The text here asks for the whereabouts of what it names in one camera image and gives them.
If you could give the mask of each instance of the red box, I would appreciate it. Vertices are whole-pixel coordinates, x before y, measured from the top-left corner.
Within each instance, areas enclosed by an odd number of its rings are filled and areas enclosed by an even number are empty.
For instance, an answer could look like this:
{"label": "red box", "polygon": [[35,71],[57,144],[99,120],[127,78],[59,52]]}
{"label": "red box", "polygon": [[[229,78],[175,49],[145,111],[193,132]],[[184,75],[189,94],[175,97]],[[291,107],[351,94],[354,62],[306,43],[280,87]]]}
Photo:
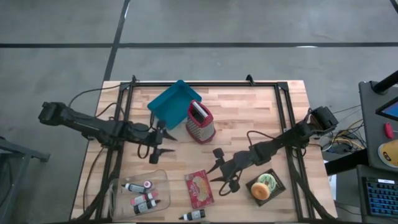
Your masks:
{"label": "red box", "polygon": [[185,181],[191,198],[192,208],[202,208],[214,203],[213,194],[205,170],[199,170],[185,175]]}

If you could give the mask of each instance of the clear plastic container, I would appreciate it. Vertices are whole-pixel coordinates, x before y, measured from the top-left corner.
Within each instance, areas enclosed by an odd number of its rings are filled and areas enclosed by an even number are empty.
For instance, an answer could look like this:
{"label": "clear plastic container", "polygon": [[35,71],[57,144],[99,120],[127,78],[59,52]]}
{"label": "clear plastic container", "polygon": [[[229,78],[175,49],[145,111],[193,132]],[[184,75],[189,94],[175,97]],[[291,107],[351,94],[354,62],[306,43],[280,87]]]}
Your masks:
{"label": "clear plastic container", "polygon": [[126,220],[137,216],[131,206],[131,199],[139,197],[142,194],[131,192],[122,187],[122,184],[143,185],[146,180],[153,183],[150,191],[157,190],[159,194],[155,199],[161,201],[154,208],[137,215],[145,215],[160,211],[170,206],[170,186],[167,174],[164,170],[157,170],[155,172],[135,175],[133,177],[114,179],[109,185],[109,211],[113,221]]}

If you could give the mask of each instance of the computer screen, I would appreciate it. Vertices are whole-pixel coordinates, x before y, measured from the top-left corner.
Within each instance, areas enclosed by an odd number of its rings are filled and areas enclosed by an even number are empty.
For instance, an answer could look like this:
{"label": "computer screen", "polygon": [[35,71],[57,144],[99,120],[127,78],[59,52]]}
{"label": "computer screen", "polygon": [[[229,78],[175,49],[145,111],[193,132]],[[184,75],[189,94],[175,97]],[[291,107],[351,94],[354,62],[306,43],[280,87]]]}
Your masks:
{"label": "computer screen", "polygon": [[376,114],[398,121],[398,97],[377,109]]}

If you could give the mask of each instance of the concrete floor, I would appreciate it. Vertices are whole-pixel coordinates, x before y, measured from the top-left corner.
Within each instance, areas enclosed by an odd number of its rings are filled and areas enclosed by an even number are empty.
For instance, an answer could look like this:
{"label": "concrete floor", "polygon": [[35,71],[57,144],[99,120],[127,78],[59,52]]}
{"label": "concrete floor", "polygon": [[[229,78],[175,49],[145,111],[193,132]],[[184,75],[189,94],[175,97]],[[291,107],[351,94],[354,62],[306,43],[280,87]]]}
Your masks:
{"label": "concrete floor", "polygon": [[[123,0],[0,0],[0,43],[112,43]],[[389,0],[132,1],[121,42],[397,42]],[[39,123],[43,101],[101,86],[110,49],[0,49],[0,135],[50,152],[32,161],[11,223],[68,220],[87,141]],[[312,107],[359,104],[358,82],[397,68],[398,48],[119,49],[111,80],[305,80]],[[73,107],[95,112],[98,93]],[[337,114],[344,118],[347,113]],[[361,118],[360,112],[340,128]],[[358,206],[353,174],[338,201]],[[339,215],[347,213],[339,210]]]}

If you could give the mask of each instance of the toy donut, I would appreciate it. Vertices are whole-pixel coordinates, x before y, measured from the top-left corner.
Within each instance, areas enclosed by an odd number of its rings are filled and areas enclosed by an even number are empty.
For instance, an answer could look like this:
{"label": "toy donut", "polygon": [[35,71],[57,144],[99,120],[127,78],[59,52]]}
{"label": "toy donut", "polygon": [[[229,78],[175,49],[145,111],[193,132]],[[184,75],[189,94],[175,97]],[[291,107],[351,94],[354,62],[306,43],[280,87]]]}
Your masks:
{"label": "toy donut", "polygon": [[270,174],[261,174],[257,182],[251,186],[251,193],[256,199],[265,200],[269,198],[275,187],[276,181],[274,176]]}

